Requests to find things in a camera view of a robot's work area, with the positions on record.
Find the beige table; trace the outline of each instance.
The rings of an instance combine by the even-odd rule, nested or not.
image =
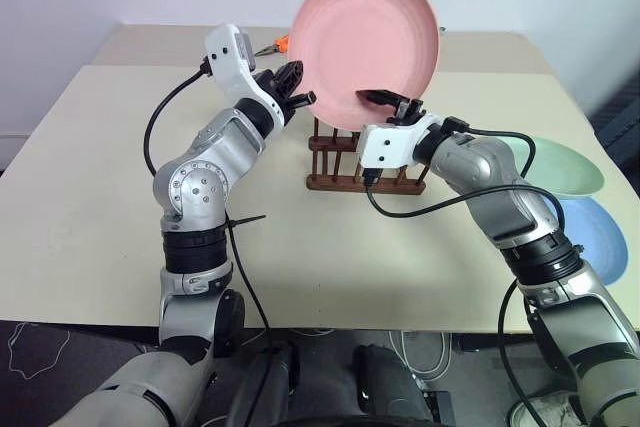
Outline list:
[[[450,61],[455,64],[455,55]],[[0,178],[1,318],[156,325],[161,209],[141,139],[155,105],[194,69],[130,64],[84,67]],[[424,96],[428,109],[479,128],[560,141],[602,170],[606,185],[595,198],[620,225],[630,255],[610,290],[638,327],[640,203],[582,113],[549,73],[451,70],[441,68],[434,77]],[[181,154],[223,107],[206,79],[181,94],[158,121],[155,162]],[[495,332],[513,277],[466,208],[392,220],[363,195],[308,191],[311,126],[311,116],[300,112],[269,142],[230,202],[235,217],[267,214],[238,228],[237,236],[272,324]],[[409,210],[453,195],[432,176],[427,184],[420,197],[381,195],[379,201]],[[239,276],[232,285],[245,292]],[[260,325],[247,304],[247,326]],[[514,300],[506,328],[528,329],[520,302]]]

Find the pink plate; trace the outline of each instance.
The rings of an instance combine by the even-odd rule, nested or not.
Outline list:
[[[289,59],[302,60],[299,90],[332,127],[384,122],[388,106],[363,105],[360,89],[420,97],[436,69],[440,35],[427,0],[305,0],[291,29]]]

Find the pliers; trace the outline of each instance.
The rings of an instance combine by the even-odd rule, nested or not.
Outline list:
[[[265,47],[262,50],[259,50],[254,55],[256,57],[260,57],[263,55],[275,54],[276,52],[280,52],[281,54],[285,54],[289,50],[289,34],[284,37],[280,37],[276,39],[273,44],[268,47]]]

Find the blue plate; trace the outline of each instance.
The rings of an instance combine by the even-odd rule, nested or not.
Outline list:
[[[629,252],[620,227],[611,215],[591,198],[561,200],[566,217],[565,234],[575,245],[584,246],[588,261],[600,280],[609,285],[627,268]]]

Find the green plate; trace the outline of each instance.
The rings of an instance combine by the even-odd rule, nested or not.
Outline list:
[[[526,142],[513,137],[500,137],[513,152],[518,170],[522,170],[529,155]],[[532,185],[548,190],[562,199],[576,199],[593,195],[604,185],[600,169],[584,155],[562,144],[539,137],[536,157],[527,174]]]

